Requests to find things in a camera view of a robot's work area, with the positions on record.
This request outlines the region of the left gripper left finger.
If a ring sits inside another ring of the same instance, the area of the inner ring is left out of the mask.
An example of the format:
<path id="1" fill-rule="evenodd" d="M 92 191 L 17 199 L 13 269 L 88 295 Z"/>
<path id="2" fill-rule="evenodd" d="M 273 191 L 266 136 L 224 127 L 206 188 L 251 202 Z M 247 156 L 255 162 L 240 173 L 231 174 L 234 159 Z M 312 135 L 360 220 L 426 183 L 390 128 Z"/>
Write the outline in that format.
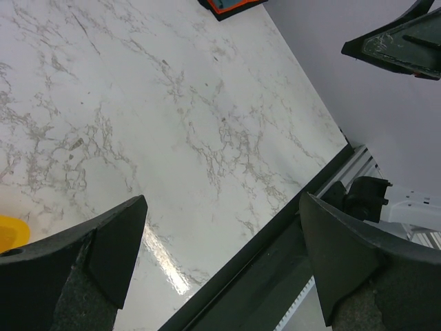
<path id="1" fill-rule="evenodd" d="M 2 330 L 112 330 L 147 215 L 139 195 L 67 230 L 1 253 Z"/>

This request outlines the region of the blue t shirt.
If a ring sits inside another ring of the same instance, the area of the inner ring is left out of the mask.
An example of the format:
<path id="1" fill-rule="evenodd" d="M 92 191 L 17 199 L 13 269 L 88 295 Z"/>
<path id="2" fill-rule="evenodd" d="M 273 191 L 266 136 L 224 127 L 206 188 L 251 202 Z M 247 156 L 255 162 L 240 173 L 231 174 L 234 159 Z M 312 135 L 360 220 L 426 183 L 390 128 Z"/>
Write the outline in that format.
<path id="1" fill-rule="evenodd" d="M 212 0 L 214 7 L 218 10 L 231 10 L 239 5 L 241 0 Z"/>

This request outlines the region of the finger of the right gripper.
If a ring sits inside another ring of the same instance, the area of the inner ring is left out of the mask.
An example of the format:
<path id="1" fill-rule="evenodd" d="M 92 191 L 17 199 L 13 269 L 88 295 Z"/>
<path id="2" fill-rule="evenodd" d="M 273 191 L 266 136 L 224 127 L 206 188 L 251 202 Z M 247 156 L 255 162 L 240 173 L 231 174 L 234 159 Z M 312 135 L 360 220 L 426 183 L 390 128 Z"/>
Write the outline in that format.
<path id="1" fill-rule="evenodd" d="M 440 80 L 440 9 L 398 17 L 345 42 L 341 53 L 393 73 Z"/>
<path id="2" fill-rule="evenodd" d="M 420 17 L 427 14 L 434 0 L 417 0 L 401 17 Z"/>

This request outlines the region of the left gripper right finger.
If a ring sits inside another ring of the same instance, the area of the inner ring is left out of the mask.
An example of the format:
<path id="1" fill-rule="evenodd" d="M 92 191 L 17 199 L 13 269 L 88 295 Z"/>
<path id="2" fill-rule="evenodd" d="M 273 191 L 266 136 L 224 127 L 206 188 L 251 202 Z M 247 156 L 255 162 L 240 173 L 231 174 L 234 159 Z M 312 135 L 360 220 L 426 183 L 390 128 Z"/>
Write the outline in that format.
<path id="1" fill-rule="evenodd" d="M 439 330 L 440 251 L 363 223 L 312 194 L 300 218 L 333 330 Z"/>

